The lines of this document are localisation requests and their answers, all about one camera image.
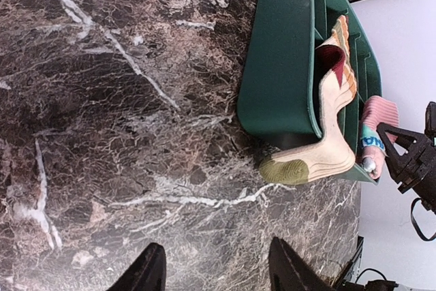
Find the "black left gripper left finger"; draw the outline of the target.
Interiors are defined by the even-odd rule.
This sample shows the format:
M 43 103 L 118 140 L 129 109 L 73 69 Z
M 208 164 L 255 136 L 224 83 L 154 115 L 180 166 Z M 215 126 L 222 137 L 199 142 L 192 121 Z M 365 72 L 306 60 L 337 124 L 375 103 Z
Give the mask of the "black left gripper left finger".
M 166 252 L 162 245 L 150 243 L 107 291 L 164 291 Z

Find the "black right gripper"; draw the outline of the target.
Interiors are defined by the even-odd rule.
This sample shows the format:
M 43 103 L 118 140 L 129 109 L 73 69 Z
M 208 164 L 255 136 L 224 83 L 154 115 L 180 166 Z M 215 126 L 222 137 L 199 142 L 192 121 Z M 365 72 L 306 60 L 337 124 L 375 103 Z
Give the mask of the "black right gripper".
M 435 102 L 426 107 L 424 133 L 387 123 L 380 123 L 377 133 L 385 146 L 390 176 L 401 182 L 399 191 L 414 190 L 425 209 L 435 212 Z

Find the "pink patterned sock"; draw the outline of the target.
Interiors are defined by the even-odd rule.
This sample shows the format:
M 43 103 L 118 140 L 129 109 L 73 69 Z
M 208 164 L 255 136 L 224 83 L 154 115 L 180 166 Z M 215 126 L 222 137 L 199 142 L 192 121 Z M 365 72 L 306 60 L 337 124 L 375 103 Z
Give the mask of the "pink patterned sock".
M 380 123 L 399 126 L 399 112 L 396 104 L 381 96 L 371 96 L 364 104 L 360 120 L 360 165 L 372 178 L 382 174 L 386 158 L 386 144 L 377 132 Z

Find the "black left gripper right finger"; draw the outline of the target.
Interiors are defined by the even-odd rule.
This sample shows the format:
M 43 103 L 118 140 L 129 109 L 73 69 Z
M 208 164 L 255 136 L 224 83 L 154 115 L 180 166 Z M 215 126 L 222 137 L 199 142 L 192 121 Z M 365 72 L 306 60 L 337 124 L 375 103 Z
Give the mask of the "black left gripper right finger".
M 272 238 L 268 253 L 270 289 L 280 291 L 333 290 L 283 239 Z

